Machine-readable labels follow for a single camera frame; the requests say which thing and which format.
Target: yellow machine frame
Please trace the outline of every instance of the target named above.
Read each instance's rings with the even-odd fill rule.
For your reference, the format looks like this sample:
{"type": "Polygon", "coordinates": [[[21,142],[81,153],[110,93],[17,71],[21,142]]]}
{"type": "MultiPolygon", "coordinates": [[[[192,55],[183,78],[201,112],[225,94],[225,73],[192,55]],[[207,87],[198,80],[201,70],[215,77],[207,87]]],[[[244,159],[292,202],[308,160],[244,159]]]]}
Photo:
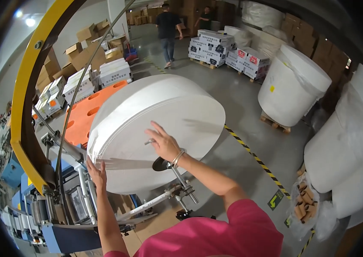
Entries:
{"type": "Polygon", "coordinates": [[[86,0],[56,0],[38,24],[26,48],[14,86],[11,116],[11,146],[40,194],[48,185],[43,167],[47,159],[31,126],[35,85],[50,47],[61,30],[86,0]]]}

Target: person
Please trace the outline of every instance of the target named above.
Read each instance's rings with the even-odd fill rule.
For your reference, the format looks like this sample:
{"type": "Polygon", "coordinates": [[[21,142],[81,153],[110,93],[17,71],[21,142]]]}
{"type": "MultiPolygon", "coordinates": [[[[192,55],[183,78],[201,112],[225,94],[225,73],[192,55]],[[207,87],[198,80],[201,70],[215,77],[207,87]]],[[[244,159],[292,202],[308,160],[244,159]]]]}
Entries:
{"type": "Polygon", "coordinates": [[[182,23],[179,17],[170,12],[169,4],[163,4],[163,13],[160,13],[156,17],[156,27],[158,28],[158,38],[161,40],[161,47],[163,48],[164,59],[166,60],[165,69],[172,66],[173,53],[174,53],[174,37],[176,36],[176,30],[180,33],[179,39],[183,39],[182,23]]]}
{"type": "Polygon", "coordinates": [[[197,20],[194,25],[197,27],[197,24],[200,22],[199,29],[201,30],[211,30],[212,29],[212,15],[210,14],[210,7],[206,6],[205,12],[200,15],[200,18],[197,20]]]}
{"type": "MultiPolygon", "coordinates": [[[[155,130],[145,133],[163,159],[172,162],[181,152],[176,140],[155,122],[155,130]]],[[[97,169],[87,158],[87,167],[97,192],[97,223],[105,257],[129,256],[106,194],[106,170],[97,169]]],[[[206,217],[185,219],[152,235],[143,242],[135,257],[163,256],[279,256],[283,235],[269,216],[250,200],[232,179],[183,153],[177,165],[188,170],[224,202],[229,222],[206,217]]]]}

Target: jeans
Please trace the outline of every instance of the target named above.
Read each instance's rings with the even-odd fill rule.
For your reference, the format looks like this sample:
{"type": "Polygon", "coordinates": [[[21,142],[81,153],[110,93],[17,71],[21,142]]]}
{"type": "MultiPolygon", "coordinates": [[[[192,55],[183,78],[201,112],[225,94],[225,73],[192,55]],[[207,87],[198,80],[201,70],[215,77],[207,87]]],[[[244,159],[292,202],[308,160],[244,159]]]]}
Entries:
{"type": "Polygon", "coordinates": [[[163,48],[164,59],[166,62],[173,61],[174,53],[174,38],[161,39],[161,47],[163,48]]]}

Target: hand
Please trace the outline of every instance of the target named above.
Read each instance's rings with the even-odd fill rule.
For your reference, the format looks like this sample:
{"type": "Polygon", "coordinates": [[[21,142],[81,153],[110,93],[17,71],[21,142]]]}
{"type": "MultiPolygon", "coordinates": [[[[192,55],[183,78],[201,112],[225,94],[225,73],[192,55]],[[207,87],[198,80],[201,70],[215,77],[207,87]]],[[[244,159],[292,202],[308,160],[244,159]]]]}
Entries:
{"type": "Polygon", "coordinates": [[[107,174],[105,162],[102,161],[99,170],[96,168],[96,166],[94,166],[90,157],[87,156],[86,165],[88,173],[90,174],[91,179],[96,185],[97,190],[106,190],[107,174]]]}
{"type": "Polygon", "coordinates": [[[151,121],[151,125],[157,130],[147,129],[144,132],[148,134],[155,142],[152,146],[156,153],[168,162],[172,162],[180,153],[180,147],[176,140],[169,136],[164,129],[156,122],[151,121]]]}

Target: man in black shirt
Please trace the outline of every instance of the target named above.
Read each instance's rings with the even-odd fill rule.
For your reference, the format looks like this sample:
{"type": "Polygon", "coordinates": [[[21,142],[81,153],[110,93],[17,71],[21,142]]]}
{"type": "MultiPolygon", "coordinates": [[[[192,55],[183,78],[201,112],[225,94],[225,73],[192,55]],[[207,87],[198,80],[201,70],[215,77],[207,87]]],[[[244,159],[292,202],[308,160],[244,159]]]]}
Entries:
{"type": "Polygon", "coordinates": [[[199,29],[201,30],[211,30],[212,26],[212,15],[210,14],[210,7],[207,6],[205,8],[205,12],[200,15],[200,18],[197,20],[196,24],[194,25],[197,27],[197,24],[200,22],[199,29]]]}
{"type": "Polygon", "coordinates": [[[161,7],[163,8],[163,13],[157,15],[156,27],[158,28],[158,38],[161,40],[164,59],[166,59],[166,66],[164,68],[168,68],[172,66],[171,62],[174,61],[174,37],[176,36],[174,27],[177,27],[177,30],[179,30],[180,40],[183,39],[182,29],[180,27],[182,22],[176,14],[169,12],[169,4],[163,4],[161,7]]]}

